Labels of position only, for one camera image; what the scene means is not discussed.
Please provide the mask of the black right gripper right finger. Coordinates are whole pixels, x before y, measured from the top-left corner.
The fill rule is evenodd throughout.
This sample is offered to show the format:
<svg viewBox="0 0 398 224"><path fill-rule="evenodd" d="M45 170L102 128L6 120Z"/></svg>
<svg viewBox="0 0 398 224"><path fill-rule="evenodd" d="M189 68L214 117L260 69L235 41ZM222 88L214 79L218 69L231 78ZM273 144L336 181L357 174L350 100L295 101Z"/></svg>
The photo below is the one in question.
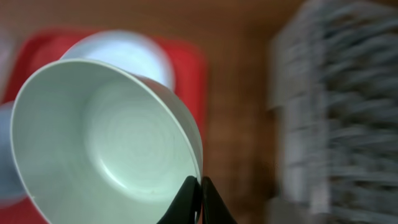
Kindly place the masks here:
<svg viewBox="0 0 398 224"><path fill-rule="evenodd" d="M209 177L202 179L202 224L237 224Z"/></svg>

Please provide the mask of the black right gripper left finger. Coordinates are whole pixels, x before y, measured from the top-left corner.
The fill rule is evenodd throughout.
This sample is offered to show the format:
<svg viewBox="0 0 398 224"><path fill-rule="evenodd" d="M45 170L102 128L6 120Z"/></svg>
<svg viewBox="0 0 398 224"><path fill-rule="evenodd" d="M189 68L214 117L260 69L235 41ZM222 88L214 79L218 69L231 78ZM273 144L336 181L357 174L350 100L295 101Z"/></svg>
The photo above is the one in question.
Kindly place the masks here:
<svg viewBox="0 0 398 224"><path fill-rule="evenodd" d="M201 185L188 176L157 224L196 224L201 212Z"/></svg>

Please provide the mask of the green bowl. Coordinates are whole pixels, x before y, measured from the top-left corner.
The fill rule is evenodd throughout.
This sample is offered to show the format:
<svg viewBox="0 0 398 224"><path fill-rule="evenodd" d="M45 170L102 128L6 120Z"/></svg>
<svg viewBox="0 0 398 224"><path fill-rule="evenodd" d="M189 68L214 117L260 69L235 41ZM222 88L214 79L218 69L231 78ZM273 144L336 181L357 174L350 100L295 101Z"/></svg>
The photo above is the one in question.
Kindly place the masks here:
<svg viewBox="0 0 398 224"><path fill-rule="evenodd" d="M27 79L11 143L49 223L156 223L203 170L198 126L174 92L92 60L52 62Z"/></svg>

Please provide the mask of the light blue plate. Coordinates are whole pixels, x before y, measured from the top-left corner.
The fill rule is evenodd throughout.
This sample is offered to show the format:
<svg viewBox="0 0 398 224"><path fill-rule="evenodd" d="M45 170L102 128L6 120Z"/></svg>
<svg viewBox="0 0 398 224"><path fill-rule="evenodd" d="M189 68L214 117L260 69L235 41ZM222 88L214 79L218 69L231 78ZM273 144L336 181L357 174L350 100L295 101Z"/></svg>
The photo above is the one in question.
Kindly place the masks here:
<svg viewBox="0 0 398 224"><path fill-rule="evenodd" d="M136 32L97 32L75 43L61 58L98 60L175 89L174 69L166 52L154 40Z"/></svg>

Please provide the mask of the light blue bowl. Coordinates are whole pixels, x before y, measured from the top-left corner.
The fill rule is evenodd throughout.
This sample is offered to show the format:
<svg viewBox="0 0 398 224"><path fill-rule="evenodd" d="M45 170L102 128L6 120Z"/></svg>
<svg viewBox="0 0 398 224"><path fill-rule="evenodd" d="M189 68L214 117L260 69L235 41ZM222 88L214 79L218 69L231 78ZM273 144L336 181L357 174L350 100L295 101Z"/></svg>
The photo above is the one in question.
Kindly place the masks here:
<svg viewBox="0 0 398 224"><path fill-rule="evenodd" d="M13 101L1 105L1 208L10 207L26 198L16 170L11 149L11 114Z"/></svg>

